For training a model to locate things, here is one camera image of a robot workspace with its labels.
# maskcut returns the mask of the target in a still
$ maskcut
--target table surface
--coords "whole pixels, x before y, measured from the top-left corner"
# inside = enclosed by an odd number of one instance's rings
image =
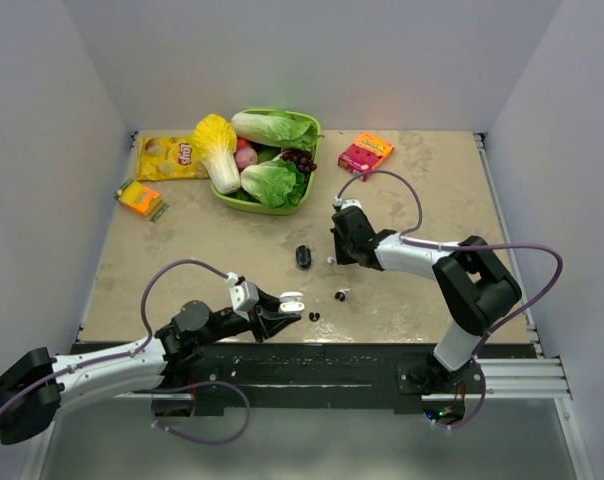
[[[138,138],[183,135],[182,131],[142,131]],[[294,215],[272,217],[232,210],[216,199],[208,180],[173,180],[152,186],[170,204],[152,224],[116,207],[102,261],[84,319],[85,341],[129,341],[145,335],[140,321],[140,296],[161,267],[181,258],[196,258],[222,271],[246,276],[273,295],[301,291],[306,319],[290,326],[278,342],[438,342],[451,322],[437,284],[400,272],[378,272],[357,265],[329,265],[333,255],[331,202],[350,175],[337,158],[359,131],[326,131],[316,158],[318,172],[307,203]],[[405,176],[417,189],[424,224],[414,236],[436,241],[461,241],[479,235],[502,242],[495,206],[475,139],[470,132],[375,132],[396,145],[385,168]],[[127,176],[135,176],[137,149],[132,150]],[[345,195],[362,202],[377,230],[402,230],[415,223],[417,209],[406,187],[385,175],[355,182]],[[295,249],[308,245],[313,266],[295,265]],[[508,264],[504,252],[499,252]],[[334,299],[350,288],[345,302]],[[154,329],[168,323],[190,300],[212,309],[229,305],[221,279],[190,265],[167,273],[148,302]],[[230,341],[252,341],[245,334]],[[529,341],[523,318],[500,329],[494,342]]]

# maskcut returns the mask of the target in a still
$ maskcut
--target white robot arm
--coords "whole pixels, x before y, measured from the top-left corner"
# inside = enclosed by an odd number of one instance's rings
[[[51,357],[45,347],[28,352],[0,376],[1,443],[41,433],[58,412],[181,378],[203,346],[249,331],[262,342],[302,318],[301,293],[273,297],[234,273],[225,282],[231,307],[213,312],[188,302],[152,337],[82,355]]]
[[[427,365],[412,372],[412,381],[422,384],[425,393],[437,389],[468,364],[489,327],[520,300],[519,285],[491,251],[442,250],[443,246],[486,245],[480,237],[469,237],[463,242],[411,242],[392,230],[375,232],[357,200],[336,198],[333,207],[336,213],[332,232],[338,264],[358,263],[438,282],[454,322],[427,359]],[[470,275],[476,273],[480,278],[474,281]]]

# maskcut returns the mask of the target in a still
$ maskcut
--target green plastic basket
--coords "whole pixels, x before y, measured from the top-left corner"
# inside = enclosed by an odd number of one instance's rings
[[[269,112],[273,112],[276,109],[274,108],[249,108],[247,110],[244,110],[244,113],[269,113]],[[312,120],[315,123],[316,128],[318,129],[318,135],[321,135],[322,130],[320,128],[320,122],[318,122],[315,118],[311,117],[310,115],[305,115],[304,113],[298,113],[298,112],[289,112],[287,111],[286,113],[289,113],[295,117],[299,117],[299,118],[303,118],[305,120]],[[313,147],[313,159],[315,160],[315,163],[317,163],[318,161],[318,153],[320,151],[320,139],[318,138],[317,143],[315,144],[315,147]],[[304,192],[304,196],[300,199],[300,203],[298,203],[295,207],[291,207],[291,208],[269,208],[266,205],[262,205],[261,203],[254,203],[254,202],[246,202],[244,200],[238,200],[237,198],[231,198],[231,197],[227,197],[226,195],[221,194],[220,192],[218,192],[215,189],[215,186],[213,185],[213,182],[211,182],[211,189],[213,190],[213,193],[215,194],[216,197],[218,197],[220,200],[222,200],[224,203],[226,203],[226,205],[230,208],[235,208],[236,210],[242,210],[243,212],[249,212],[249,213],[259,213],[261,215],[291,215],[295,212],[298,211],[298,209],[300,209],[300,207],[302,207],[302,205],[304,205],[306,203],[307,198],[309,198],[309,195],[311,194],[311,187],[313,186],[313,179],[315,178],[315,173],[316,172],[312,172],[311,175],[309,175],[309,183],[306,187],[306,191]]]

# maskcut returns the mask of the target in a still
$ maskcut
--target orange snack box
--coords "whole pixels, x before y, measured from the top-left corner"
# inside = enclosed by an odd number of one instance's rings
[[[115,198],[128,209],[153,223],[169,208],[158,192],[132,178],[124,182],[115,192]]]
[[[347,172],[356,175],[367,170],[376,170],[391,156],[395,146],[386,140],[364,132],[338,158],[338,165]],[[370,175],[360,180],[366,182]]]

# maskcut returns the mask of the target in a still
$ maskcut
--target yellow chip bag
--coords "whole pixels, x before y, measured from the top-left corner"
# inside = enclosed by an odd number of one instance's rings
[[[138,180],[209,178],[188,137],[143,138],[139,145]]]

